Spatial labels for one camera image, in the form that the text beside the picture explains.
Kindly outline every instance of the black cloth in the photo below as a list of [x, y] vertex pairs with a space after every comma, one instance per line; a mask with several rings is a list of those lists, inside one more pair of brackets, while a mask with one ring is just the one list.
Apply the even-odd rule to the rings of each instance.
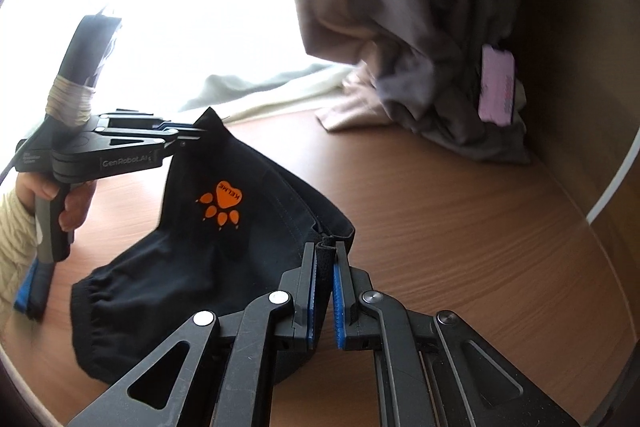
[[[335, 206], [233, 137], [212, 109], [194, 125], [207, 132], [174, 155], [158, 227], [72, 288], [76, 358], [106, 383], [195, 312], [234, 313], [277, 289], [283, 272], [300, 266], [307, 242], [316, 244], [317, 342], [335, 243], [353, 242], [353, 225]], [[309, 357], [279, 353], [276, 379]]]

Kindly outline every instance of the pink tag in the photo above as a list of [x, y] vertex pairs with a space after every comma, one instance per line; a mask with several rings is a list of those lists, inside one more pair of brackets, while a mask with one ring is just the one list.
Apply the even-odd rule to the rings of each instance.
[[516, 64], [510, 52], [482, 46], [482, 79], [478, 115], [499, 126], [513, 121]]

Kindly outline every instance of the beige knit sleeve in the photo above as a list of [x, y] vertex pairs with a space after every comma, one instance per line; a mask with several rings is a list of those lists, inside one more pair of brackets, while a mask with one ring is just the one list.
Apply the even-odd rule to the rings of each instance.
[[33, 262], [35, 245], [35, 219], [11, 190], [0, 200], [0, 331]]

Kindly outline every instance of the orange paw print logo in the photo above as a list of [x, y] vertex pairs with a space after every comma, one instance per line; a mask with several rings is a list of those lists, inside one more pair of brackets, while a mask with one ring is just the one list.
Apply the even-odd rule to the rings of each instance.
[[218, 206], [213, 204], [213, 199], [213, 194], [207, 192], [196, 200], [196, 203], [209, 205], [204, 211], [202, 220], [204, 221], [205, 219], [218, 216], [217, 220], [220, 228], [222, 228], [227, 221], [231, 221], [237, 229], [238, 221], [240, 221], [240, 213], [236, 209], [230, 211], [227, 211], [227, 209], [240, 203], [242, 200], [242, 190], [233, 188], [229, 182], [220, 182], [216, 187], [216, 203]]

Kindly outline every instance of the wooden shelf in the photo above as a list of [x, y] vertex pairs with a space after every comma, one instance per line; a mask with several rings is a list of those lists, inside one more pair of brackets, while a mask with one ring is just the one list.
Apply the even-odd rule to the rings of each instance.
[[[625, 300], [581, 213], [538, 161], [477, 164], [396, 127], [327, 134], [312, 113], [238, 124], [239, 139], [302, 177], [353, 221], [351, 264], [408, 309], [458, 312], [577, 420], [634, 346]], [[166, 168], [99, 182], [54, 277], [41, 325], [12, 317], [5, 349], [63, 423], [106, 387], [77, 366], [70, 285], [158, 219]], [[369, 353], [319, 352], [274, 390], [272, 426], [377, 426]]]

